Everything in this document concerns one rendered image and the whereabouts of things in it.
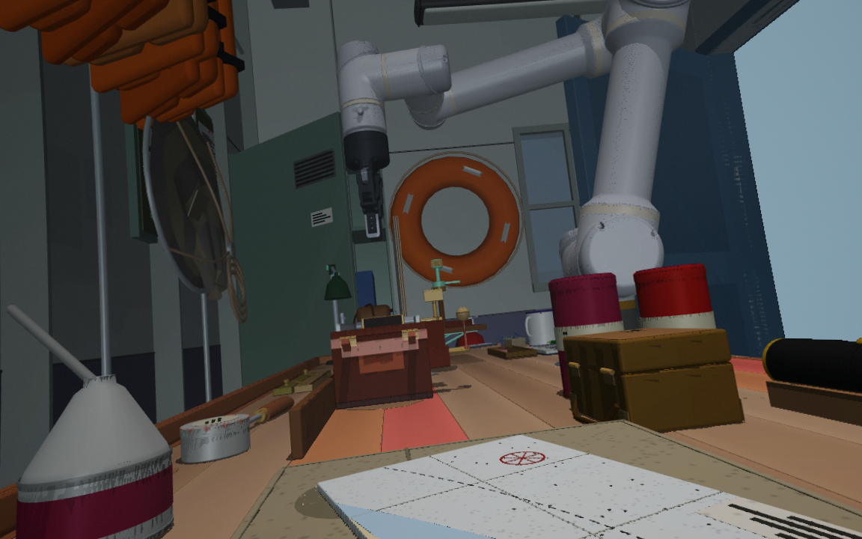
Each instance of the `brown bag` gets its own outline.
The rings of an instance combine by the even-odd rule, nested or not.
[[[377,305],[374,306],[372,304],[365,305],[364,307],[359,307],[357,313],[355,313],[355,322],[359,320],[365,320],[365,318],[374,318],[374,317],[390,317],[391,315],[391,307],[389,305]]]

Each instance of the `window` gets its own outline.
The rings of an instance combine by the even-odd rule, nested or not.
[[[577,228],[581,212],[571,135],[567,124],[514,127],[513,133],[531,284],[545,291],[548,281],[564,277],[557,248],[560,237]]]

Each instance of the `red compass rose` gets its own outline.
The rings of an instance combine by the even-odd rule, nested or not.
[[[501,463],[512,464],[513,466],[526,466],[528,464],[537,464],[545,457],[543,453],[537,451],[517,451],[517,453],[505,454],[501,457]]]

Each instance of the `sky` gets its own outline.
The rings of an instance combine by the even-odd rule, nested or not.
[[[800,0],[735,53],[787,338],[862,337],[862,10]]]

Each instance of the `window pane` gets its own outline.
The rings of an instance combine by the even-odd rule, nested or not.
[[[534,258],[537,260],[537,278],[542,283],[564,277],[557,248],[560,237],[577,226],[574,208],[531,210],[531,239],[534,240]]]
[[[521,154],[528,185],[528,204],[571,201],[564,133],[522,134]]]

